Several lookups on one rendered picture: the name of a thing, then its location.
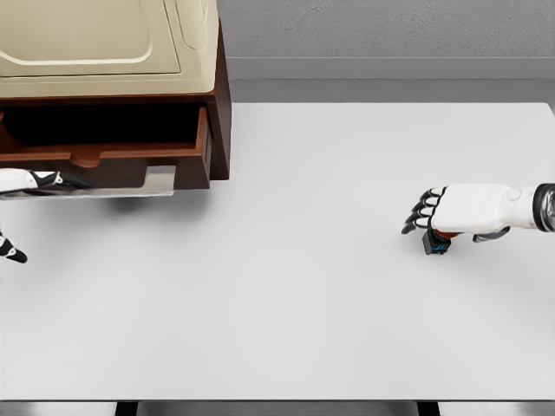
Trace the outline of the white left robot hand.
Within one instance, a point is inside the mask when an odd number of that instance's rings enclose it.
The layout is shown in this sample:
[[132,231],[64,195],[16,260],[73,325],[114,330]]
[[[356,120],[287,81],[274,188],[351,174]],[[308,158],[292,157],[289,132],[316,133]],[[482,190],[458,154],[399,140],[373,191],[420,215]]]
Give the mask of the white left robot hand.
[[[26,192],[50,186],[65,186],[71,189],[91,189],[93,184],[74,174],[59,171],[33,171],[19,168],[0,168],[0,195]],[[26,263],[28,257],[2,233],[0,229],[0,258],[17,263]]]

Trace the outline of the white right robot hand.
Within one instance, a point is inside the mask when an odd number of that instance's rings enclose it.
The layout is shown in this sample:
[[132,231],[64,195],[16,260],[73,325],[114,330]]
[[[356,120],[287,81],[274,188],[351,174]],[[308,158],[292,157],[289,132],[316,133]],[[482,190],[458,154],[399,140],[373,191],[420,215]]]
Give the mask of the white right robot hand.
[[521,196],[521,190],[497,184],[431,188],[412,208],[402,234],[422,229],[447,238],[471,234],[475,243],[498,239],[511,230],[510,211]]

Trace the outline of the black switch with red button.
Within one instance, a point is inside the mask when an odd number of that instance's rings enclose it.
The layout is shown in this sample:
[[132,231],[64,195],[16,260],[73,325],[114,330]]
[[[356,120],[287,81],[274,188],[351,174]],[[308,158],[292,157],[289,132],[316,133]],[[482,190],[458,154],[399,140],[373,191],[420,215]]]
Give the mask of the black switch with red button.
[[428,229],[423,236],[423,244],[427,255],[447,253],[451,246],[452,239],[457,237],[458,233],[442,232],[434,229]]

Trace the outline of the brown drawer with silver handle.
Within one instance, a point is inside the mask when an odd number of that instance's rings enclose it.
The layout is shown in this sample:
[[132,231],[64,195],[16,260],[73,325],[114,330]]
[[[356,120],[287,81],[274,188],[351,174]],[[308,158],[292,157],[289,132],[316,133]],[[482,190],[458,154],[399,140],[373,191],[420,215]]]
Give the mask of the brown drawer with silver handle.
[[61,171],[97,188],[143,186],[172,166],[176,190],[210,186],[212,135],[191,103],[0,109],[0,168]]

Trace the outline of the brown wooden cabinet cream top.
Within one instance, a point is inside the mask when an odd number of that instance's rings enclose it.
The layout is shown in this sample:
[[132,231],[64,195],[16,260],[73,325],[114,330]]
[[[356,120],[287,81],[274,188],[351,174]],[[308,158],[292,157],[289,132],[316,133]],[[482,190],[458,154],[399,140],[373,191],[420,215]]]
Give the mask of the brown wooden cabinet cream top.
[[[210,184],[228,179],[232,104],[216,0],[0,0],[0,109],[176,103],[206,109]],[[89,190],[170,193],[174,176],[150,166],[141,187]]]

